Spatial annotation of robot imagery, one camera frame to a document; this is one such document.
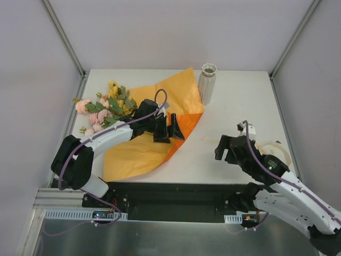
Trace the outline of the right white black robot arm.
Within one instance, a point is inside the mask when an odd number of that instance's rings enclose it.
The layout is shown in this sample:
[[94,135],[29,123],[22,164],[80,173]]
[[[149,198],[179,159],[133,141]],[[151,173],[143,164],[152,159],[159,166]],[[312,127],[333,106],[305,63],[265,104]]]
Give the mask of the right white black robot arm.
[[261,154],[244,135],[223,135],[215,159],[238,165],[255,180],[227,198],[230,207],[244,213],[266,211],[299,230],[322,254],[340,253],[340,212],[322,202],[279,158]]

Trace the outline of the orange wrapping paper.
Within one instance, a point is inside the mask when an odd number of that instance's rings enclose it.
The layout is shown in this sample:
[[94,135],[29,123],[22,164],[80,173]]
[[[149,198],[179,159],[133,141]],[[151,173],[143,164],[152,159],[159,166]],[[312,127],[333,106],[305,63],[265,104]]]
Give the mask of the orange wrapping paper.
[[103,177],[107,182],[136,177],[166,163],[196,127],[204,106],[200,100],[194,70],[188,68],[156,85],[130,90],[138,105],[145,99],[166,101],[169,107],[158,118],[143,120],[145,132],[107,150]]

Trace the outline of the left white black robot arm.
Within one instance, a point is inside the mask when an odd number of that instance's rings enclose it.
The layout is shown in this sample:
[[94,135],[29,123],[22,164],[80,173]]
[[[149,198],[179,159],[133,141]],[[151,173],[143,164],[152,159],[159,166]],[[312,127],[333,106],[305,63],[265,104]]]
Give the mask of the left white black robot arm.
[[171,138],[184,140],[176,114],[166,116],[164,105],[145,99],[138,109],[121,117],[114,125],[83,139],[69,135],[64,138],[51,170],[68,188],[94,196],[100,207],[112,203],[109,185],[92,173],[93,161],[108,149],[142,135],[152,133],[154,142],[170,143]]

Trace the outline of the pink yellow flower bouquet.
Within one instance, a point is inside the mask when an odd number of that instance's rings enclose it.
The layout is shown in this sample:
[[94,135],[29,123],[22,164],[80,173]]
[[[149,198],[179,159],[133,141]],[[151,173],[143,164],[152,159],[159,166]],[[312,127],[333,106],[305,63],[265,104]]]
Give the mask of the pink yellow flower bouquet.
[[137,103],[130,96],[130,91],[114,80],[108,82],[107,93],[98,92],[95,100],[74,98],[73,102],[77,114],[88,119],[88,125],[79,129],[83,136],[99,133],[137,109]]

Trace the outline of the cream ribbon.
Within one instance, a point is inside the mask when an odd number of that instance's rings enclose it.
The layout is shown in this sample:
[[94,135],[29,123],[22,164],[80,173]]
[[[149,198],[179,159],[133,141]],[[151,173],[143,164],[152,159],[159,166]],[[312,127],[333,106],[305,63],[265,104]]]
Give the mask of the cream ribbon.
[[261,152],[261,154],[274,155],[275,157],[282,160],[287,166],[291,166],[292,160],[281,143],[278,142],[268,142],[264,144],[255,144],[256,148]]

